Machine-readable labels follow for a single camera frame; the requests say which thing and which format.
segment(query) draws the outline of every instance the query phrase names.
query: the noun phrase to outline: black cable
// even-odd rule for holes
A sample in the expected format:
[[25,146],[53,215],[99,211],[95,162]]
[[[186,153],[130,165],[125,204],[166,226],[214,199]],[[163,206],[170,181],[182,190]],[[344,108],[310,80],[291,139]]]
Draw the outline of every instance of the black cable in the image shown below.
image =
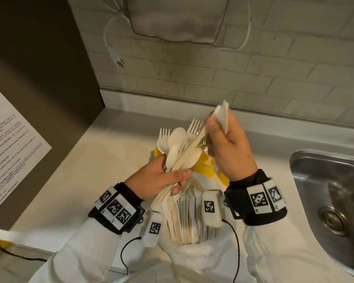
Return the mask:
[[11,256],[14,256],[14,257],[19,257],[19,258],[22,258],[22,259],[25,259],[25,260],[29,260],[29,261],[47,262],[47,260],[43,259],[43,258],[30,258],[30,257],[24,257],[24,256],[20,256],[20,255],[14,254],[12,252],[9,252],[8,250],[6,250],[4,247],[1,247],[1,246],[0,246],[0,251],[4,252],[5,254],[8,254],[8,255],[11,255]]
[[240,243],[239,243],[239,238],[237,237],[237,233],[236,233],[235,228],[233,228],[233,226],[228,221],[222,219],[222,222],[225,222],[226,224],[228,224],[232,228],[232,230],[233,230],[233,232],[235,233],[235,236],[236,236],[236,241],[237,241],[237,270],[236,270],[235,277],[233,278],[233,283],[235,283],[237,274],[239,273],[239,269],[240,269]]
[[123,254],[123,251],[124,251],[124,249],[126,248],[126,246],[128,246],[128,245],[129,245],[131,242],[133,242],[134,240],[138,240],[138,239],[142,239],[142,237],[136,237],[136,238],[131,239],[128,243],[126,243],[126,244],[124,245],[124,247],[123,247],[122,250],[121,250],[121,261],[122,261],[123,266],[126,267],[126,275],[129,275],[129,269],[128,269],[127,265],[123,262],[122,254]]

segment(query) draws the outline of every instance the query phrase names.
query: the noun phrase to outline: white jacket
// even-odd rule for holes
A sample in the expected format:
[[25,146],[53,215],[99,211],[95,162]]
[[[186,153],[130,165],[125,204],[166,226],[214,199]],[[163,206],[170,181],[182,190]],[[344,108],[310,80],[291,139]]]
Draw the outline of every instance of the white jacket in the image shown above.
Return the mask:
[[[30,283],[106,283],[119,235],[88,219],[33,276]],[[330,282],[328,268],[309,250],[288,215],[271,224],[247,226],[243,234],[247,267],[257,283]],[[208,283],[194,271],[161,263],[125,277],[131,283]]]

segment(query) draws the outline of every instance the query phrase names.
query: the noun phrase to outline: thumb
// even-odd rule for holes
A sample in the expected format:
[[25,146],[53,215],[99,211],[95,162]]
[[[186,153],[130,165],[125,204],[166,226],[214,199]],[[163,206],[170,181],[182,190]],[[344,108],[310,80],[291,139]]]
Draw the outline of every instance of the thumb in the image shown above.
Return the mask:
[[210,116],[206,120],[206,128],[214,146],[219,146],[227,143],[227,138],[223,133],[222,125],[214,116]]
[[191,176],[190,169],[176,170],[169,173],[163,173],[159,177],[160,182],[158,184],[164,188],[171,184],[175,184],[187,180],[190,178],[190,176]]

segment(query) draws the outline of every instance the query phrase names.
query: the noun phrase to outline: white sleeve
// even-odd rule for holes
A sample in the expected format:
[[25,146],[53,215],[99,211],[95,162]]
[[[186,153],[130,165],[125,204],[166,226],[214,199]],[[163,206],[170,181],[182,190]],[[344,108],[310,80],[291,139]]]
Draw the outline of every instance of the white sleeve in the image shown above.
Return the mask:
[[274,223],[246,226],[247,266],[257,283],[331,282],[329,269],[310,251],[288,215]]
[[88,219],[30,279],[29,283],[104,283],[120,235]]

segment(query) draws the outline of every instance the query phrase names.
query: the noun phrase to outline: sink drain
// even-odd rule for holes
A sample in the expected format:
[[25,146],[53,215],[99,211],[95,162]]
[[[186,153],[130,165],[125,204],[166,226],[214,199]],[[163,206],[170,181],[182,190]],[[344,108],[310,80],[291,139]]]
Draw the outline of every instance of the sink drain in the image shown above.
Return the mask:
[[347,235],[344,218],[336,209],[329,206],[319,209],[319,218],[331,232],[341,236]]

